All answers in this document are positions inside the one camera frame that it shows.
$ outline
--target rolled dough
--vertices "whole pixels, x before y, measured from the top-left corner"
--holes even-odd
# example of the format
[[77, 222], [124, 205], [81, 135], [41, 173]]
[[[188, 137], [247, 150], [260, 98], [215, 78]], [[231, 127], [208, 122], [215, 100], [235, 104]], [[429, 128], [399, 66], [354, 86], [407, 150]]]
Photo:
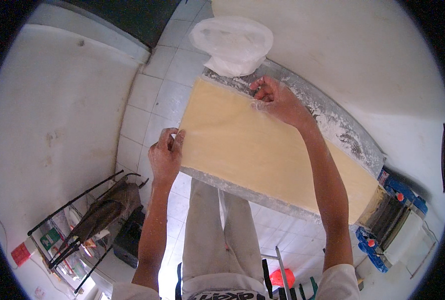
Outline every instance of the rolled dough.
[[[197, 79], [180, 129], [186, 130], [182, 166], [194, 168], [319, 214], [310, 159], [294, 127], [250, 108], [253, 101]], [[329, 141], [357, 221], [377, 180]]]

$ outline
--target sack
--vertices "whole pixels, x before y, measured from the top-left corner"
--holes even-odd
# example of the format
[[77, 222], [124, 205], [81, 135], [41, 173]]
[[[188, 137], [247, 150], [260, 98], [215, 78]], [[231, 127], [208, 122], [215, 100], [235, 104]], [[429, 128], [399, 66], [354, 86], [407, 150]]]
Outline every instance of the sack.
[[194, 26], [189, 39], [194, 47], [211, 55], [204, 66], [226, 77], [253, 73], [273, 46], [268, 27], [236, 16], [203, 20]]
[[[284, 271], [286, 273], [287, 286], [291, 288], [296, 281], [294, 273], [290, 269], [284, 269]], [[283, 274], [281, 274], [281, 270], [272, 272], [271, 275], [269, 275], [269, 278], [271, 279], [272, 285], [280, 287], [284, 286]]]

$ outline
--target trousers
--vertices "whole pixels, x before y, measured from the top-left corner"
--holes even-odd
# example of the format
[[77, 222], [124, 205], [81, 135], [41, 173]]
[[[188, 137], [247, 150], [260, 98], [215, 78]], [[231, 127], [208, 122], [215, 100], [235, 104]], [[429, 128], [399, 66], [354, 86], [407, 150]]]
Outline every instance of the trousers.
[[184, 236], [182, 280], [216, 273], [242, 274], [263, 283], [256, 228], [247, 200], [193, 178]]

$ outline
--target forearm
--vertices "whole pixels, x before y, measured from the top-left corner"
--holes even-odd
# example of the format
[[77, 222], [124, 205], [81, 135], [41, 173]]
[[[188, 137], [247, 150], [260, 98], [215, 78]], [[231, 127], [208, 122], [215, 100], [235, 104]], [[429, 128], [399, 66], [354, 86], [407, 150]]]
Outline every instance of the forearm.
[[139, 239], [139, 264], [160, 267], [166, 250], [167, 201], [171, 186], [152, 184], [151, 199]]
[[315, 197], [326, 232], [347, 228], [346, 189], [315, 120], [311, 117], [296, 128], [304, 139], [311, 161]]
[[147, 217], [142, 225], [138, 265], [132, 283], [159, 291], [158, 274], [166, 250], [167, 199], [171, 186], [152, 184]]

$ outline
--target hand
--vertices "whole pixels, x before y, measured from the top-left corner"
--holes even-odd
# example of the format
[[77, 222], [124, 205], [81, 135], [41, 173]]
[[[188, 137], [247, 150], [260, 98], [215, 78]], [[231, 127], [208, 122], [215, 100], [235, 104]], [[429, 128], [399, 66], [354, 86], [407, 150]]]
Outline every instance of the hand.
[[264, 75], [249, 85], [251, 90], [258, 87], [261, 88], [254, 95], [256, 101], [251, 103], [252, 108], [267, 112], [294, 127], [309, 119], [314, 121], [309, 111], [284, 83]]
[[177, 128], [165, 128], [161, 131], [159, 141], [149, 148], [149, 161], [154, 184], [171, 188], [181, 168], [183, 141], [186, 132]]

